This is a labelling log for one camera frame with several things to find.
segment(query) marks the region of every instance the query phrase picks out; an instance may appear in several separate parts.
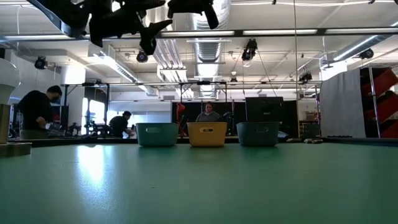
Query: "bin handle cutout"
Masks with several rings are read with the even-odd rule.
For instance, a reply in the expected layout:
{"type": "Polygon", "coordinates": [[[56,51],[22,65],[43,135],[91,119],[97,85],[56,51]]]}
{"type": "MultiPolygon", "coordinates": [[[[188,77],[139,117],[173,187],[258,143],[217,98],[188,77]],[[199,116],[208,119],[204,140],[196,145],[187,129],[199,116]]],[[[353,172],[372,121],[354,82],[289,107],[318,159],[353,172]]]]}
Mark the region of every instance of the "bin handle cutout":
{"type": "Polygon", "coordinates": [[[257,133],[267,133],[269,131],[269,128],[264,127],[264,128],[257,128],[256,132],[257,133]]]}
{"type": "Polygon", "coordinates": [[[162,130],[160,128],[146,128],[147,133],[160,133],[162,130]]]}
{"type": "Polygon", "coordinates": [[[212,133],[212,132],[214,132],[214,129],[213,128],[200,128],[199,131],[201,133],[212,133]]]}

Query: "man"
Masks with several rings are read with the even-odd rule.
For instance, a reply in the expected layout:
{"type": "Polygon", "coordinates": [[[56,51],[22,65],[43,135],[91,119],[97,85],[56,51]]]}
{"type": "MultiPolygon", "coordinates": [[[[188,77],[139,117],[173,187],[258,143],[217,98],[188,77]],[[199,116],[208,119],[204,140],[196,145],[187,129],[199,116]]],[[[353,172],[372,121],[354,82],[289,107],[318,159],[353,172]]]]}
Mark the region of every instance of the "man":
{"type": "Polygon", "coordinates": [[[132,131],[127,129],[128,120],[131,117],[131,113],[125,111],[122,116],[116,116],[111,119],[109,126],[112,128],[112,135],[118,138],[123,138],[123,132],[132,136],[132,131]]]}
{"type": "Polygon", "coordinates": [[[221,116],[213,111],[213,105],[210,102],[206,103],[205,112],[199,114],[197,122],[217,122],[221,116]]]}
{"type": "Polygon", "coordinates": [[[18,103],[18,109],[24,117],[21,130],[22,139],[46,139],[46,122],[52,122],[51,103],[56,102],[62,96],[59,86],[51,86],[46,93],[34,90],[30,91],[18,103]]]}

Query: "dark shirt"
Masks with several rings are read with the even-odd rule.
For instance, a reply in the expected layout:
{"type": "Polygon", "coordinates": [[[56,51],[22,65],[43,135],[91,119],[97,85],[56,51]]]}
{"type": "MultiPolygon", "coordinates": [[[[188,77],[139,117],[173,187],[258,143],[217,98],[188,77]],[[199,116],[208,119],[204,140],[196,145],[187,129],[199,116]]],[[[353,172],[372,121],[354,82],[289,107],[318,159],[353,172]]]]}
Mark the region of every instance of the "dark shirt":
{"type": "Polygon", "coordinates": [[[43,117],[47,122],[52,122],[51,103],[45,93],[37,90],[31,91],[21,99],[17,107],[24,116],[23,129],[42,130],[36,122],[38,117],[43,117]]]}
{"type": "Polygon", "coordinates": [[[216,112],[211,112],[209,115],[207,115],[205,112],[202,112],[199,114],[197,118],[197,122],[217,122],[219,121],[221,116],[216,113],[216,112]]]}
{"type": "Polygon", "coordinates": [[[123,132],[127,129],[128,124],[128,121],[123,116],[116,116],[109,122],[112,134],[119,138],[123,138],[123,132]]]}

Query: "computer monitor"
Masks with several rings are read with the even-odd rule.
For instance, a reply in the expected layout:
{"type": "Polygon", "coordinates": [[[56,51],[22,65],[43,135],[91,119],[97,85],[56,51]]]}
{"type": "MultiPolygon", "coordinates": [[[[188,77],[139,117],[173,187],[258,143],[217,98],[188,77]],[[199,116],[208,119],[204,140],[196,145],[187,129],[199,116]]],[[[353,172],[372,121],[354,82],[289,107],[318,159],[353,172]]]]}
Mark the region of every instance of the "computer monitor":
{"type": "Polygon", "coordinates": [[[283,97],[247,97],[246,120],[248,122],[282,122],[283,97]]]}

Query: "teal table surface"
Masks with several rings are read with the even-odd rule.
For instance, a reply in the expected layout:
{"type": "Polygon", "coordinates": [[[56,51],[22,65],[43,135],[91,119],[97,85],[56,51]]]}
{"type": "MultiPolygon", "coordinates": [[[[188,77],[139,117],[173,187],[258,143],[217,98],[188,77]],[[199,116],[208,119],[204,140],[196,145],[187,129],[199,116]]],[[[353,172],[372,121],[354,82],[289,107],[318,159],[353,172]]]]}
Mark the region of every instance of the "teal table surface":
{"type": "Polygon", "coordinates": [[[0,158],[0,223],[398,223],[398,148],[41,147],[0,158]]]}

